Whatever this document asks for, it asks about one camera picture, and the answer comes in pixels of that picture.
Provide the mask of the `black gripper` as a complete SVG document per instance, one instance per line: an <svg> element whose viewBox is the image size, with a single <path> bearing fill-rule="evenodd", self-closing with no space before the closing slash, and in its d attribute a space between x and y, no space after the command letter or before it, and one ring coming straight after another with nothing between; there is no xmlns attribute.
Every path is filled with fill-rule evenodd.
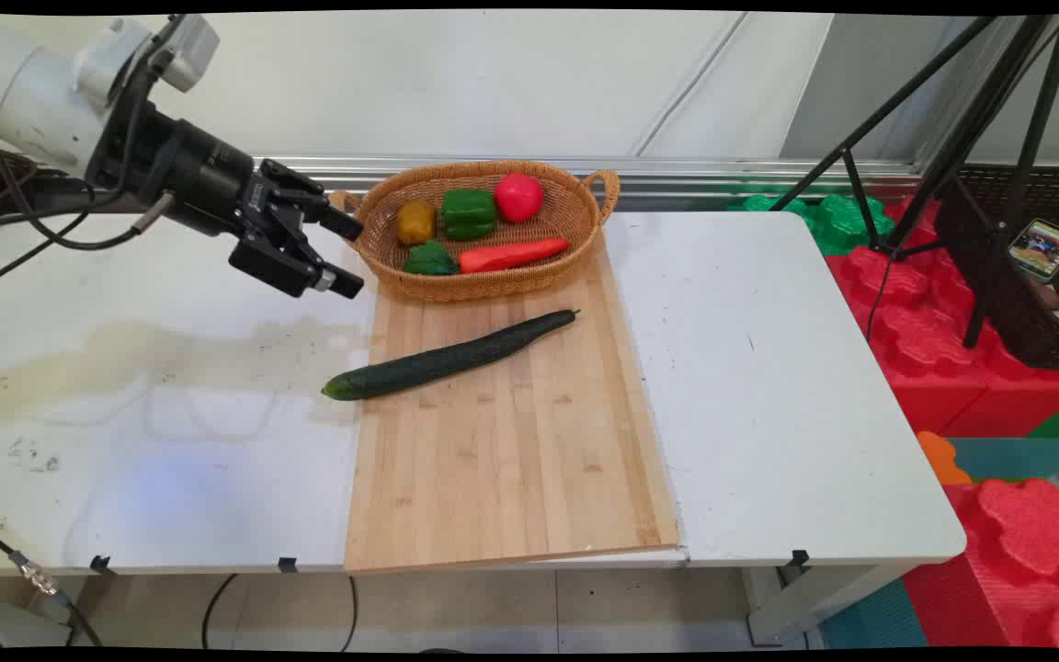
<svg viewBox="0 0 1059 662"><path fill-rule="evenodd" d="M163 215L172 221L209 237L241 234L228 264L282 293L354 299L364 289L362 278L321 260L304 241L279 245L261 232L243 234L248 210L261 211L266 200L277 217L295 212L300 223L318 223L357 241L364 226L333 205L323 185L272 159L262 159L257 173L251 155L185 119L165 117L151 101L144 102L134 143L127 146L130 121L130 114L110 119L85 168L89 183L120 187L122 198L144 209L170 194Z"/></svg>

